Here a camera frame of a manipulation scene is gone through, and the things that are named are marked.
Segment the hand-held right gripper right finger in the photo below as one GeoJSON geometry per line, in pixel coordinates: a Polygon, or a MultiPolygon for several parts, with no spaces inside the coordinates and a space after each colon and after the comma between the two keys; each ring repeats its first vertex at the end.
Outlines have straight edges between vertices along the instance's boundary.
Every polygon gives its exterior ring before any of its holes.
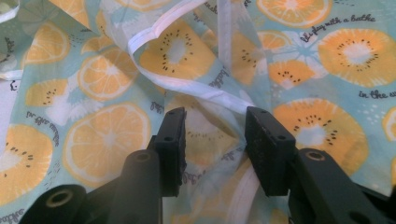
{"type": "Polygon", "coordinates": [[[288,194],[288,161],[294,157],[296,140],[268,111],[249,106],[246,113],[246,152],[267,196],[288,194]]]}

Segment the fruit print cloth bag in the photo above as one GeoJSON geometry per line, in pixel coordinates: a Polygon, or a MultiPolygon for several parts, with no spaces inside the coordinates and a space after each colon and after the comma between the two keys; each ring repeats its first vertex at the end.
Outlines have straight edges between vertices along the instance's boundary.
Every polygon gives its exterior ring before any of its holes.
{"type": "Polygon", "coordinates": [[[55,186],[103,186],[182,106],[165,224],[290,224],[248,160],[250,105],[389,194],[396,0],[0,0],[0,223],[55,186]]]}

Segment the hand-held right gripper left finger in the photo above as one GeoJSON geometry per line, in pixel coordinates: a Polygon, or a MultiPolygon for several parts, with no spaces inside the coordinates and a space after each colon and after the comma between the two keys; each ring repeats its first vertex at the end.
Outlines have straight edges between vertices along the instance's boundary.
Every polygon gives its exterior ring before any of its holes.
{"type": "Polygon", "coordinates": [[[176,197],[182,185],[182,175],[187,167],[186,115],[184,107],[168,111],[154,141],[155,150],[160,157],[163,197],[176,197]]]}

